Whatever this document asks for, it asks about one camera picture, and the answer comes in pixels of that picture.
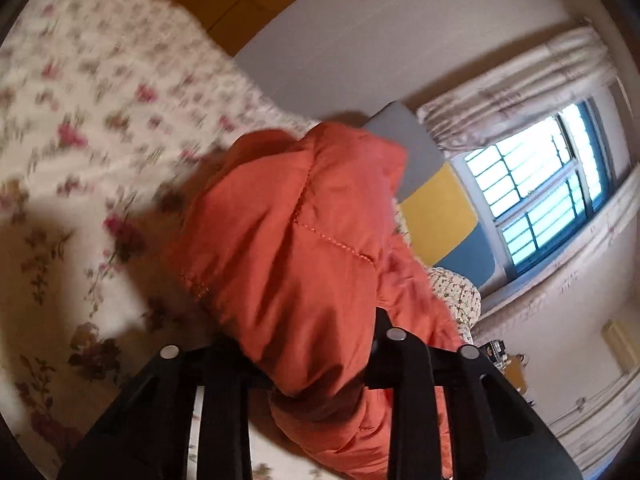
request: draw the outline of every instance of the small black object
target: small black object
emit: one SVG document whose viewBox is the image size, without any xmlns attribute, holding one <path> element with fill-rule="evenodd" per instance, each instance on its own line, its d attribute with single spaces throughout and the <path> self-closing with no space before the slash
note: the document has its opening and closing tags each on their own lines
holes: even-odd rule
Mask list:
<svg viewBox="0 0 640 480">
<path fill-rule="evenodd" d="M 478 348 L 447 352 L 406 331 L 388 333 L 391 328 L 386 311 L 377 309 L 365 371 L 369 388 L 394 390 L 389 479 L 442 478 L 435 386 L 446 396 L 456 480 L 582 478 Z M 155 356 L 71 452 L 58 480 L 182 480 L 201 384 L 198 480 L 250 480 L 247 392 L 273 385 L 228 338 L 197 351 Z"/>
</svg>

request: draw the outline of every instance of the orange jacket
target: orange jacket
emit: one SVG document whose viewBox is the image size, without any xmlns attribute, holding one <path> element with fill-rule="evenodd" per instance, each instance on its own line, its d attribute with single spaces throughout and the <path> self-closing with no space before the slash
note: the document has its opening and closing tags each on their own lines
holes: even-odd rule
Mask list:
<svg viewBox="0 0 640 480">
<path fill-rule="evenodd" d="M 167 261 L 274 382 L 271 411 L 309 455 L 386 478 L 391 408 L 362 385 L 375 307 L 425 343 L 462 341 L 427 275 L 394 233 L 404 149 L 323 123 L 302 140 L 241 137 L 194 202 Z M 443 473 L 450 446 L 439 392 Z"/>
</svg>

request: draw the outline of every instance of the white wall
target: white wall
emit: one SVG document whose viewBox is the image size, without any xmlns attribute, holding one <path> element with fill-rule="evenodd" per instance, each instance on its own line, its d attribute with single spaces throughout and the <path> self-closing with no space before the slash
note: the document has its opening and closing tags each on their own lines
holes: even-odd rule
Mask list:
<svg viewBox="0 0 640 480">
<path fill-rule="evenodd" d="M 620 69 L 634 110 L 623 117 L 625 134 L 635 147 L 640 76 L 599 0 L 298 0 L 236 59 L 281 107 L 358 125 L 393 100 L 417 107 L 585 14 Z M 616 166 L 623 152 L 624 143 Z M 620 374 L 600 329 L 630 298 L 636 235 L 634 221 L 602 261 L 504 337 L 510 352 L 530 356 L 527 380 L 547 421 Z"/>
</svg>

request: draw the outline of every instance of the bed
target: bed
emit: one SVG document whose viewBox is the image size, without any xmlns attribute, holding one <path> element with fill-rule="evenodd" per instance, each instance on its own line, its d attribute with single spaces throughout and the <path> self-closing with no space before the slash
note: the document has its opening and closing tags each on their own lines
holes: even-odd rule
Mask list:
<svg viewBox="0 0 640 480">
<path fill-rule="evenodd" d="M 168 0 L 30 0 L 0 47 L 0 114 L 0 413 L 52 479 L 155 352 L 210 341 L 158 254 L 220 153 L 317 121 L 265 98 Z M 467 333 L 477 290 L 431 272 Z M 255 479 L 334 478 L 251 406 Z"/>
</svg>

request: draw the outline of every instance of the window frame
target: window frame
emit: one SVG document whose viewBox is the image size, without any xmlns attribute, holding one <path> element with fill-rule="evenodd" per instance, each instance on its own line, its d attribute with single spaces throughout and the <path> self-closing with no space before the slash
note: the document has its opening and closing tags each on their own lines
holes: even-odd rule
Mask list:
<svg viewBox="0 0 640 480">
<path fill-rule="evenodd" d="M 578 107 L 580 114 L 588 119 L 585 120 L 584 123 L 590 143 L 593 147 L 593 154 L 598 168 L 598 176 L 600 177 L 602 191 L 599 197 L 597 197 L 595 203 L 592 203 L 591 201 L 589 188 L 582 168 L 582 161 L 580 160 L 580 155 L 575 146 L 574 139 L 569 133 L 568 126 L 564 122 L 564 119 L 560 116 L 560 112 L 552 114 L 551 116 L 554 117 L 560 127 L 562 136 L 565 139 L 567 148 L 570 152 L 571 160 L 553 176 L 547 179 L 547 181 L 542 183 L 536 190 L 530 193 L 530 195 L 524 197 L 524 199 L 520 200 L 517 204 L 501 215 L 498 215 L 498 217 L 494 217 L 482 190 L 476 182 L 476 178 L 473 176 L 471 170 L 466 164 L 465 157 L 470 152 L 462 153 L 452 160 L 452 163 L 457 169 L 472 202 L 478 210 L 479 219 L 488 234 L 496 261 L 504 269 L 508 282 L 511 282 L 529 272 L 532 268 L 542 263 L 543 260 L 546 260 L 552 253 L 564 246 L 591 218 L 593 218 L 600 207 L 607 201 L 612 192 L 614 182 L 611 171 L 612 160 L 603 134 L 603 126 L 597 113 L 597 108 L 591 98 L 583 102 L 577 102 L 575 105 Z M 556 234 L 548 243 L 537 249 L 531 256 L 528 256 L 517 265 L 514 264 L 510 250 L 504 239 L 504 235 L 502 234 L 502 227 L 513 222 L 516 218 L 521 216 L 523 212 L 531 211 L 538 203 L 541 203 L 546 197 L 555 192 L 561 183 L 565 182 L 574 173 L 578 176 L 580 189 L 582 190 L 585 206 L 584 211 L 581 212 L 574 221 Z"/>
</svg>

